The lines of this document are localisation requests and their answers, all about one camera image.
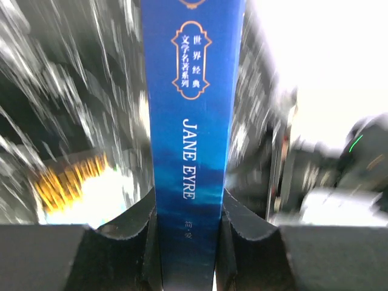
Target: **green light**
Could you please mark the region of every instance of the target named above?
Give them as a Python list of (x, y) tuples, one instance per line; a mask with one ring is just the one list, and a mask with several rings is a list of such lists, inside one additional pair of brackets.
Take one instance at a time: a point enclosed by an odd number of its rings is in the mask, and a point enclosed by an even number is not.
[(352, 151), (353, 147), (356, 145), (356, 143), (358, 143), (358, 141), (362, 138), (363, 136), (360, 135), (360, 137), (358, 139), (356, 139), (356, 141), (352, 144), (352, 146), (350, 147), (350, 150), (349, 150), (349, 153)]

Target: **blue book spine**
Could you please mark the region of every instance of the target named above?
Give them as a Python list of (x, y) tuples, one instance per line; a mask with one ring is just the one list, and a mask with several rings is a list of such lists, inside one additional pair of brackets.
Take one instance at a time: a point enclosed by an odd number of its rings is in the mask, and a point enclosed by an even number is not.
[(211, 290), (245, 0), (142, 0), (164, 291)]

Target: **blue book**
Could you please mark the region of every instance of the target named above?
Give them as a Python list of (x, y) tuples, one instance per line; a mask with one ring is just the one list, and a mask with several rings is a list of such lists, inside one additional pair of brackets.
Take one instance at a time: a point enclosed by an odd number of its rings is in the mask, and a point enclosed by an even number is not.
[(211, 290), (245, 0), (143, 0), (164, 291)]

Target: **book spine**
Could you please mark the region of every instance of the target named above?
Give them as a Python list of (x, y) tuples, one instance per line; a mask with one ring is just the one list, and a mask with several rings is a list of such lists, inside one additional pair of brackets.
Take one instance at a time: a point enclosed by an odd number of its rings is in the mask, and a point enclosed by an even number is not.
[(141, 5), (164, 290), (211, 290), (245, 0)]

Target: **chinese character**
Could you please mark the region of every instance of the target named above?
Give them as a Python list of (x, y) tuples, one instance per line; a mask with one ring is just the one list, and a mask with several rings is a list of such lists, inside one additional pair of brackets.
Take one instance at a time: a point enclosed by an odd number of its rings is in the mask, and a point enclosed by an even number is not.
[(189, 61), (189, 56), (187, 54), (182, 55), (182, 62), (188, 62)]
[(199, 88), (199, 81), (198, 80), (193, 81), (193, 88)]
[(201, 36), (200, 35), (194, 36), (194, 44), (201, 44)]
[(182, 72), (182, 79), (188, 79), (189, 78), (189, 73), (188, 71), (183, 71)]
[(193, 74), (200, 74), (201, 73), (201, 68), (200, 68), (200, 66), (198, 66), (198, 65), (194, 65), (193, 66)]
[(189, 80), (182, 80), (182, 87), (189, 87)]
[(201, 58), (201, 52), (200, 52), (200, 51), (194, 52), (194, 54), (193, 54), (193, 59), (194, 59), (195, 61), (197, 61), (197, 60), (199, 60), (200, 58)]
[(182, 44), (189, 44), (189, 36), (188, 35), (184, 35), (182, 36)]
[(181, 50), (183, 51), (183, 53), (187, 53), (189, 51), (189, 45), (187, 44), (181, 45)]
[(188, 71), (189, 70), (189, 63), (188, 62), (184, 62), (183, 65), (182, 65), (182, 71)]

